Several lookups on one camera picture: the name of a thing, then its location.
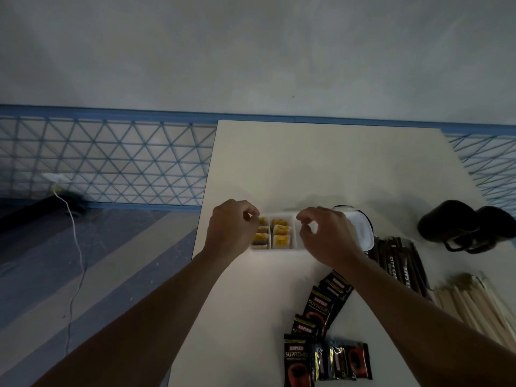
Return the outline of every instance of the person's left hand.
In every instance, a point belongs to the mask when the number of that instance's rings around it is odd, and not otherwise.
[[[251,244],[260,212],[248,201],[228,200],[213,209],[204,249],[236,258]]]

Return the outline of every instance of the hand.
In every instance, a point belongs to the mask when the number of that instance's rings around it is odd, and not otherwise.
[[[235,259],[251,244],[260,212],[248,201],[228,200],[213,209],[204,249]]]
[[[361,255],[357,232],[344,213],[328,208],[306,208],[299,212],[301,239],[304,246],[319,262],[336,269],[342,258]],[[308,226],[312,221],[318,224],[317,233]]]

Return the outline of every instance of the forearm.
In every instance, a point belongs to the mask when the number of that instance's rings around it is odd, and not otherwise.
[[[508,376],[515,356],[400,285],[362,254],[337,266],[384,326],[419,382],[421,372],[478,378],[483,371]]]
[[[163,379],[231,256],[202,251],[80,345],[36,386],[153,386]]]

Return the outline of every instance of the beige floor stripe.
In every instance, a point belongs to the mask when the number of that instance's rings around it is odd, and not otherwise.
[[[190,233],[198,220],[198,213],[169,213],[88,269],[74,301],[74,319]],[[67,326],[68,303],[79,280],[69,281],[0,331],[0,375]]]

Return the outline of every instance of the concrete wall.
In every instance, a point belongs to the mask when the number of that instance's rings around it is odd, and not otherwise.
[[[514,0],[0,0],[0,103],[516,123]]]

